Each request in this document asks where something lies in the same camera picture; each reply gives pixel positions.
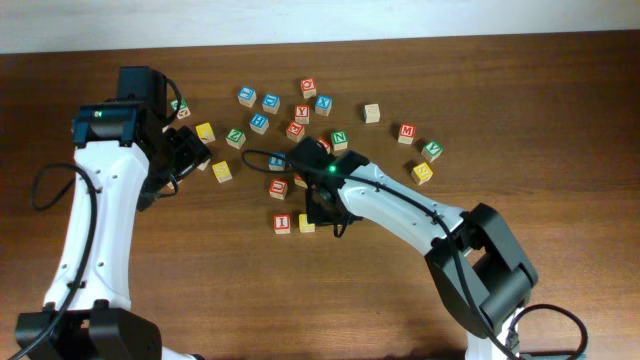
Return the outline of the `red A block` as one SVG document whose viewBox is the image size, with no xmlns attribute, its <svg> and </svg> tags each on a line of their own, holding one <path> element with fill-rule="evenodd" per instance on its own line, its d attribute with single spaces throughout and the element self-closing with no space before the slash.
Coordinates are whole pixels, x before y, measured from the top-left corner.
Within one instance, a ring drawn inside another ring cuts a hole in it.
<svg viewBox="0 0 640 360">
<path fill-rule="evenodd" d="M 300 187 L 305 188 L 305 189 L 308 188 L 308 185 L 306 184 L 304 179 L 299 174 L 295 174 L 294 175 L 294 182 L 295 182 L 295 184 L 297 186 L 300 186 Z"/>
</svg>

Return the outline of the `yellow C block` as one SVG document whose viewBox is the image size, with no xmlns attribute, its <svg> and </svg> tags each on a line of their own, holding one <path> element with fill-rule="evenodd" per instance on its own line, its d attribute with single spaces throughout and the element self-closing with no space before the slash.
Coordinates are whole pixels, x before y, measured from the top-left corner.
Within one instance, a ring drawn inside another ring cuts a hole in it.
<svg viewBox="0 0 640 360">
<path fill-rule="evenodd" d="M 315 225 L 309 222 L 308 215 L 306 213 L 301 213 L 299 215 L 298 222 L 301 233 L 312 233 L 316 230 Z"/>
</svg>

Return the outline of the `red I block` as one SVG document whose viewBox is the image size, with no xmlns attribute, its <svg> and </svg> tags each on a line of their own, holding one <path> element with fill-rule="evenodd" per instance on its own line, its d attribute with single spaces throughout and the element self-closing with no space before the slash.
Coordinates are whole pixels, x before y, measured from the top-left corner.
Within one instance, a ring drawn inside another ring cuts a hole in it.
<svg viewBox="0 0 640 360">
<path fill-rule="evenodd" d="M 291 232 L 291 219 L 288 214 L 274 216 L 274 232 L 276 234 L 289 234 Z"/>
</svg>

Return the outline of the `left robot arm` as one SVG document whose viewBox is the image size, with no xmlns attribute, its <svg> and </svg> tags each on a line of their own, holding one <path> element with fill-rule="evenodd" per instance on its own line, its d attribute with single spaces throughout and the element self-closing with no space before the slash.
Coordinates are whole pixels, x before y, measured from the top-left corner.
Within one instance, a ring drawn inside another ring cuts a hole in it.
<svg viewBox="0 0 640 360">
<path fill-rule="evenodd" d="M 16 327 L 21 359 L 179 359 L 159 327 L 132 313 L 129 257 L 135 216 L 176 195 L 180 182 L 211 160 L 189 127 L 172 127 L 183 99 L 149 66 L 124 66 L 117 94 L 84 105 L 72 120 L 74 192 L 63 253 L 39 312 Z"/>
</svg>

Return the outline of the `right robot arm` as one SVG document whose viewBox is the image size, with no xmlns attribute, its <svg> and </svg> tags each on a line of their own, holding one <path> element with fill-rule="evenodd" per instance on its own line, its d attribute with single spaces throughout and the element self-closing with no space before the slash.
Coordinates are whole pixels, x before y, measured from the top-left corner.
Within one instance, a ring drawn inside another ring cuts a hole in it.
<svg viewBox="0 0 640 360">
<path fill-rule="evenodd" d="M 425 259 L 449 314 L 467 331 L 469 359 L 513 359 L 511 321 L 528 303 L 537 272 L 492 207 L 447 206 L 388 177 L 366 157 L 329 154 L 311 137 L 285 157 L 308 188 L 309 223 L 331 226 L 336 237 L 370 220 L 415 248 Z"/>
</svg>

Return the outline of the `red Y block tilted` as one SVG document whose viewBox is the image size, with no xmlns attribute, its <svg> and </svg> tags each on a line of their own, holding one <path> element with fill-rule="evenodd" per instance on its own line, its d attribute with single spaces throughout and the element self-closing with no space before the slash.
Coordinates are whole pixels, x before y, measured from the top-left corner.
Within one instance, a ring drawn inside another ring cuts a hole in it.
<svg viewBox="0 0 640 360">
<path fill-rule="evenodd" d="M 327 140 L 323 138 L 318 138 L 317 142 L 326 150 L 327 153 L 331 152 L 331 145 Z"/>
</svg>

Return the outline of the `yellow block upper left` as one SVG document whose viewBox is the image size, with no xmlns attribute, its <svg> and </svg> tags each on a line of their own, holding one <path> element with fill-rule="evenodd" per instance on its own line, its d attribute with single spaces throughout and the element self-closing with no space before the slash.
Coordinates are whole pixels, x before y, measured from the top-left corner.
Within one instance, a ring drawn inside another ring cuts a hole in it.
<svg viewBox="0 0 640 360">
<path fill-rule="evenodd" d="M 196 133 L 203 144 L 208 144 L 216 140 L 213 128 L 209 122 L 197 125 Z"/>
</svg>

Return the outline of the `green N block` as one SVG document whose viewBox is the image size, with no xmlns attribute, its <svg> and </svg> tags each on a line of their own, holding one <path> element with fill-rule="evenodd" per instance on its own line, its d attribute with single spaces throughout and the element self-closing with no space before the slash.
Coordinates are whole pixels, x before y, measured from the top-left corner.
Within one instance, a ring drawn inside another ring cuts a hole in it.
<svg viewBox="0 0 640 360">
<path fill-rule="evenodd" d="M 348 148 L 348 136 L 345 131 L 331 133 L 331 143 L 334 151 L 342 151 Z"/>
</svg>

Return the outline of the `yellow S block left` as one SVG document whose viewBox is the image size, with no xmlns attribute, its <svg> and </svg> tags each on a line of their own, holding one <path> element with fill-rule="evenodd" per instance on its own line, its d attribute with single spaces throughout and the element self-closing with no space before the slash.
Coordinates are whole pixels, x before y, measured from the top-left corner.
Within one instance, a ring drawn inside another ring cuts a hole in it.
<svg viewBox="0 0 640 360">
<path fill-rule="evenodd" d="M 226 161 L 221 161 L 212 165 L 212 171 L 219 183 L 224 183 L 233 178 L 229 165 Z"/>
</svg>

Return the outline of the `yellow s block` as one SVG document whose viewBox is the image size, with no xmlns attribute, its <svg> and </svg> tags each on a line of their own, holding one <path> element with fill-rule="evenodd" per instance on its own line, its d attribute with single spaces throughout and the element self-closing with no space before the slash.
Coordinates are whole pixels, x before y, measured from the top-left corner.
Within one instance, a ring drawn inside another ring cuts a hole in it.
<svg viewBox="0 0 640 360">
<path fill-rule="evenodd" d="M 412 168 L 411 177 L 417 185 L 422 185 L 433 176 L 433 171 L 427 162 L 420 163 Z"/>
<path fill-rule="evenodd" d="M 212 171 L 219 183 L 224 183 L 233 178 L 229 165 L 226 161 L 221 161 L 212 165 Z"/>
</svg>

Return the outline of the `red E block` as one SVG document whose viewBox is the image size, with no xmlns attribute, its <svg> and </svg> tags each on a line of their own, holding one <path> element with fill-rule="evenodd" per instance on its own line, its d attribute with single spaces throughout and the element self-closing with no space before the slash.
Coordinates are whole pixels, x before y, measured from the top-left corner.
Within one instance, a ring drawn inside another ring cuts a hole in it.
<svg viewBox="0 0 640 360">
<path fill-rule="evenodd" d="M 305 126 L 296 121 L 292 121 L 287 126 L 285 134 L 290 140 L 299 142 L 305 135 Z"/>
</svg>

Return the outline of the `plain wooden block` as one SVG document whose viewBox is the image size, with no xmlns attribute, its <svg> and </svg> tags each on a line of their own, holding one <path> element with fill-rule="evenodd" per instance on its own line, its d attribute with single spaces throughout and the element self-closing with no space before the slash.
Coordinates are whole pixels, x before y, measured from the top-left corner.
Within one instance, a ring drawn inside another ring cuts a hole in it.
<svg viewBox="0 0 640 360">
<path fill-rule="evenodd" d="M 380 108 L 378 104 L 366 104 L 364 106 L 364 120 L 367 124 L 380 121 Z"/>
</svg>

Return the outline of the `blue D block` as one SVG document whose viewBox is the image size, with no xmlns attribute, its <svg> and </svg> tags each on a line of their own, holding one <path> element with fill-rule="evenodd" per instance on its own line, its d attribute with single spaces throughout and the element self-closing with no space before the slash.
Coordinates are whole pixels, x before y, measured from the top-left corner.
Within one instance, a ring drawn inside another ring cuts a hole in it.
<svg viewBox="0 0 640 360">
<path fill-rule="evenodd" d="M 267 113 L 276 114 L 280 104 L 280 97 L 278 95 L 267 93 L 263 98 L 262 108 Z"/>
</svg>

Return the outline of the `red C block top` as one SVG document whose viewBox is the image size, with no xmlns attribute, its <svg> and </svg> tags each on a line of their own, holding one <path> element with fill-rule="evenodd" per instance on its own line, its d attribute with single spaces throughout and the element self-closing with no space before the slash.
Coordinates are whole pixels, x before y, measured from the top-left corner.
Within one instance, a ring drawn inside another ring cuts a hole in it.
<svg viewBox="0 0 640 360">
<path fill-rule="evenodd" d="M 302 79 L 300 87 L 304 99 L 309 99 L 317 94 L 317 85 L 314 78 Z"/>
</svg>

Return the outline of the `red M block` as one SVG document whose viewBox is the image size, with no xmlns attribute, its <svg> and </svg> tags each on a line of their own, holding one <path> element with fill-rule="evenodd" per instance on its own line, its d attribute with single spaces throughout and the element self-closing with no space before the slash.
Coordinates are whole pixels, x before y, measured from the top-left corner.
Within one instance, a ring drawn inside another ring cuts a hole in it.
<svg viewBox="0 0 640 360">
<path fill-rule="evenodd" d="M 411 145 L 416 136 L 416 126 L 412 124 L 401 124 L 398 133 L 398 142 Z"/>
</svg>

